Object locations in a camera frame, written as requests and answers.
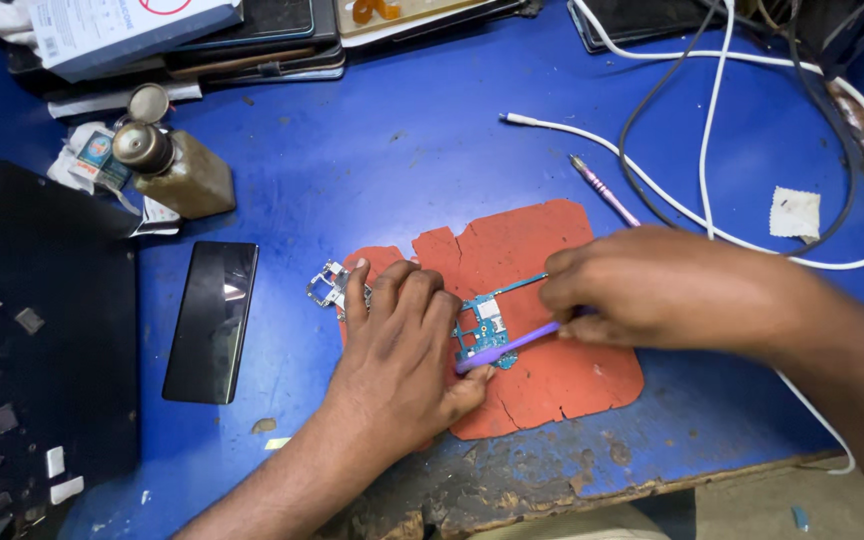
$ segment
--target smartphone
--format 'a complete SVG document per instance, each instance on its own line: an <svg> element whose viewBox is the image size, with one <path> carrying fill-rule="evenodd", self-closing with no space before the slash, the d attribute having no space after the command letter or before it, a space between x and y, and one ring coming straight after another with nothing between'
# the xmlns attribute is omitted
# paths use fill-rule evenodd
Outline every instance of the smartphone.
<svg viewBox="0 0 864 540"><path fill-rule="evenodd" d="M162 398L233 402L257 260L256 244L195 243Z"/></svg>

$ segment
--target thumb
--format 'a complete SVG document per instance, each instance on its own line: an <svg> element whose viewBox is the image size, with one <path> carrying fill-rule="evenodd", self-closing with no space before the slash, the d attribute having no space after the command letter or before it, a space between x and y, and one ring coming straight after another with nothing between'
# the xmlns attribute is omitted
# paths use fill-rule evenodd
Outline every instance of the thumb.
<svg viewBox="0 0 864 540"><path fill-rule="evenodd" d="M585 343L625 345L626 332L600 313L576 317L558 329L559 338L573 338Z"/></svg>
<svg viewBox="0 0 864 540"><path fill-rule="evenodd" d="M479 366L445 390L440 410L447 426L451 426L486 401L486 383L495 374L495 367Z"/></svg>

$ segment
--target blue table surface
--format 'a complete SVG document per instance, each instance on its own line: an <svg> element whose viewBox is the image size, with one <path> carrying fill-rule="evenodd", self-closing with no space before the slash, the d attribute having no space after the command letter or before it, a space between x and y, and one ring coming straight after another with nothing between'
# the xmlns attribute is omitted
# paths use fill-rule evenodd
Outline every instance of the blue table surface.
<svg viewBox="0 0 864 540"><path fill-rule="evenodd" d="M721 31L710 31L700 48L721 41ZM733 43L758 52L745 36ZM685 44L675 38L640 50ZM656 221L612 153L576 135L504 125L498 114L564 122L616 141L667 66L588 55L564 3L553 1L537 19L504 20L359 63L342 80L227 89L180 104L170 121L229 163L238 207L187 223L178 237L142 239L141 465L84 493L63 537L171 534L269 457L270 438L294 435L323 399L341 353L334 312L305 291L326 260L370 245L396 245L408 257L410 240L423 231L449 226L458 234L476 217L554 198L583 204L597 236L622 228L572 169L569 153L635 215ZM685 62L628 142L639 165L696 211L714 70L713 59ZM822 224L831 223L846 186L841 153L792 70L726 65L707 165L717 226L776 250L795 247L769 235L772 192L778 185L821 193ZM260 250L237 394L225 406L161 397L197 240L254 242ZM845 226L810 257L864 258L864 183ZM864 302L864 268L823 275ZM388 531L408 510L466 531L837 448L766 368L711 352L639 350L638 357L645 387L626 407L486 441L446 434L407 457L366 493L370 511L382 514L371 533ZM275 430L250 434L268 417ZM621 452L616 459L616 444L629 451L628 464L620 464ZM480 487L490 495L480 497ZM505 506L496 504L503 493L514 496Z"/></svg>

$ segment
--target circuit board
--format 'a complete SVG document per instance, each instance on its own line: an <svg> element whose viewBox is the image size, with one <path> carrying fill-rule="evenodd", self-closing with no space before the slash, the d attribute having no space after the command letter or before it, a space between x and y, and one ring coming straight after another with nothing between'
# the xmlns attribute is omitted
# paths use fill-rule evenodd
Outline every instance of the circuit board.
<svg viewBox="0 0 864 540"><path fill-rule="evenodd" d="M462 326L459 325L459 319L455 320L455 329L452 330L452 338L458 338L460 345L459 351L455 353L455 362L462 362L469 357L474 357L476 353L484 349L500 347L508 343L509 330L506 329L502 313L499 312L496 297L504 292L537 282L546 276L548 274L541 273L537 276L516 281L500 289L495 289L487 294L481 294L471 300L462 300L462 308L459 309L459 313L465 310L472 310L475 313L477 324L471 329L462 330ZM467 336L475 337L473 345L467 344L466 340L463 339ZM509 369L518 359L519 353L515 350L510 350L499 356L498 361L492 362L492 365L502 369Z"/></svg>

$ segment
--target bottle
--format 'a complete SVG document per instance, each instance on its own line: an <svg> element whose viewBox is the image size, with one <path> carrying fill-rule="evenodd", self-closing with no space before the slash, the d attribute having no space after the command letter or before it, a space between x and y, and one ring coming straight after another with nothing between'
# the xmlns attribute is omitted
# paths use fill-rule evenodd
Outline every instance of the bottle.
<svg viewBox="0 0 864 540"><path fill-rule="evenodd" d="M139 193L186 219L235 209L229 165L187 131L155 126L169 109L165 88L142 84L127 109L132 122L115 133L112 153L134 173Z"/></svg>

